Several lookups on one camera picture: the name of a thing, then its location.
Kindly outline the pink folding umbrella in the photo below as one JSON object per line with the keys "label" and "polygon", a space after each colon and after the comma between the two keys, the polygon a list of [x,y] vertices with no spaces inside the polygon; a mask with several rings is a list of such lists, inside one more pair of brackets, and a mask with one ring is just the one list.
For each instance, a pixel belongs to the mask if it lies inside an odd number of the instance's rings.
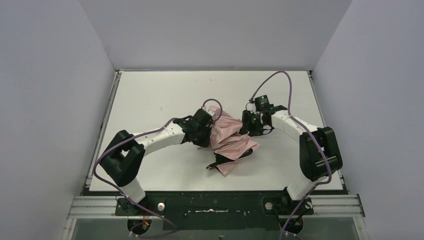
{"label": "pink folding umbrella", "polygon": [[211,127],[208,149],[211,149],[215,161],[207,170],[216,170],[222,176],[228,176],[241,162],[260,147],[249,135],[241,134],[242,121],[229,115],[218,106],[204,108],[212,114],[215,123]]}

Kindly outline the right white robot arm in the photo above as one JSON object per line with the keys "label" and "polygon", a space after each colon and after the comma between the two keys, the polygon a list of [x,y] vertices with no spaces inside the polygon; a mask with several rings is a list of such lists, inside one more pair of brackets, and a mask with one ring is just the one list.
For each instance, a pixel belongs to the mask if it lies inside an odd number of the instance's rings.
{"label": "right white robot arm", "polygon": [[269,102],[267,95],[250,99],[252,109],[242,112],[242,135],[257,137],[265,130],[279,130],[299,144],[300,174],[285,191],[293,201],[310,194],[318,185],[327,184],[343,167],[336,134],[331,127],[309,124],[289,113],[287,107]]}

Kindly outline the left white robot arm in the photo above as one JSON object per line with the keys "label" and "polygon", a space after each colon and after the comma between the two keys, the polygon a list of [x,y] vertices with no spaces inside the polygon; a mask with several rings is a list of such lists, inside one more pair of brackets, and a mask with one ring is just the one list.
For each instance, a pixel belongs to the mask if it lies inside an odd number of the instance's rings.
{"label": "left white robot arm", "polygon": [[95,162],[112,179],[106,180],[93,169],[99,180],[116,188],[124,197],[140,203],[146,193],[137,180],[143,158],[163,148],[192,143],[206,148],[210,142],[214,111],[202,107],[194,115],[172,118],[159,129],[139,134],[119,131]]}

